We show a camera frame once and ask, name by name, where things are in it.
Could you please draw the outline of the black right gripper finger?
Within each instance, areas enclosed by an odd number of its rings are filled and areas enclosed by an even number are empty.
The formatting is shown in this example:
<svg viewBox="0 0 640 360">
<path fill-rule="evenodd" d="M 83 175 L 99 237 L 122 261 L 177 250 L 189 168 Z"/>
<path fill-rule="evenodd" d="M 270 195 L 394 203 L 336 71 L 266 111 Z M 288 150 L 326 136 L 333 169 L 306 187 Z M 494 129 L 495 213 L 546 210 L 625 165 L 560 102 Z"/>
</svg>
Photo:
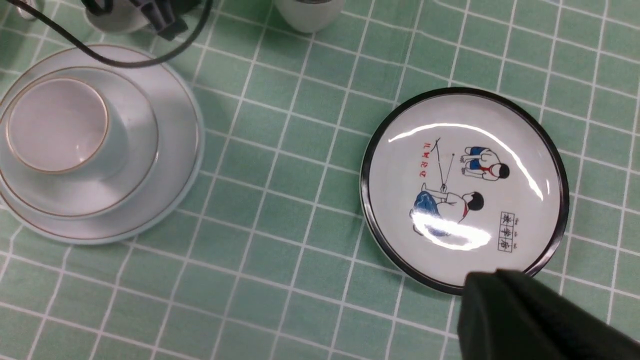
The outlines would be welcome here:
<svg viewBox="0 0 640 360">
<path fill-rule="evenodd" d="M 464 360 L 637 360 L 637 341 L 522 272 L 470 272 L 457 324 Z"/>
</svg>

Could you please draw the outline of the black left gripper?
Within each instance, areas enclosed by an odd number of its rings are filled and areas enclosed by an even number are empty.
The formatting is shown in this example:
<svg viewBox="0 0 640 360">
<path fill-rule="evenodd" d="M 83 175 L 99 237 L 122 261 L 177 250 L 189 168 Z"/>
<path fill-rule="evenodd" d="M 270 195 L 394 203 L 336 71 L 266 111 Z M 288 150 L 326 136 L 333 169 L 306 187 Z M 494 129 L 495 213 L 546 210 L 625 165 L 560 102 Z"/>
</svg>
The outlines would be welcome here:
<svg viewBox="0 0 640 360">
<path fill-rule="evenodd" d="M 112 13 L 115 3 L 130 4 L 148 20 L 154 33 L 160 38 L 172 41 L 188 30 L 183 15 L 202 4 L 201 0 L 82 0 L 85 10 L 96 16 Z"/>
</svg>

